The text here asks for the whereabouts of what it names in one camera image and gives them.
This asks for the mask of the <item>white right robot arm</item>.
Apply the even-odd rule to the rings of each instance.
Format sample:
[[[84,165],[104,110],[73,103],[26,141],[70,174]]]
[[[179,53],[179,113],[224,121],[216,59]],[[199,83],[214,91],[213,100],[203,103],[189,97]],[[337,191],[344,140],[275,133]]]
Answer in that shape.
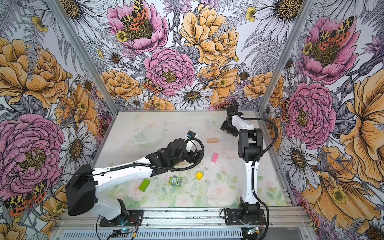
[[[238,213],[230,214],[228,218],[232,219],[232,225],[237,222],[244,225],[262,225],[266,224],[266,214],[255,195],[257,170],[264,149],[263,132],[242,119],[242,115],[238,104],[233,101],[227,107],[227,118],[221,126],[221,130],[238,138],[238,155],[243,163],[245,177]]]

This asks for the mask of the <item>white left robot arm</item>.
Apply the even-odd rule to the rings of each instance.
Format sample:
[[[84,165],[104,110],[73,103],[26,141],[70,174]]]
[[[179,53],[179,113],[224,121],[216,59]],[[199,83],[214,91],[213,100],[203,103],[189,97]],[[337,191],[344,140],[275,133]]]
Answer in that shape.
[[[107,168],[83,165],[66,184],[68,214],[79,216],[90,212],[109,221],[127,218],[121,199],[103,199],[100,194],[133,180],[190,170],[203,160],[204,154],[204,144],[197,138],[175,139],[166,148],[131,163]]]

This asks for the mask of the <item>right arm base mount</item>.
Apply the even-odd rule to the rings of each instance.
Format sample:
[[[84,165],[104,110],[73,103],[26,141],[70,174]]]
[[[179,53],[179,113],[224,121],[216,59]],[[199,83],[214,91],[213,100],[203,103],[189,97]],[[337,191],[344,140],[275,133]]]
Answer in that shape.
[[[250,226],[250,225],[266,225],[266,215],[263,209],[258,213],[255,211],[240,211],[239,209],[225,208],[221,217],[224,218],[227,226]]]

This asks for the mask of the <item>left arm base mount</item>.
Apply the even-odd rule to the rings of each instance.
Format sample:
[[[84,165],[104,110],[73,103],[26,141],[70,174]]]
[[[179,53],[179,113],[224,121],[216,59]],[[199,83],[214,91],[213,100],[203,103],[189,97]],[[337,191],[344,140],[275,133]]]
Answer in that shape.
[[[100,227],[140,227],[142,225],[144,210],[127,210],[113,220],[102,219]]]

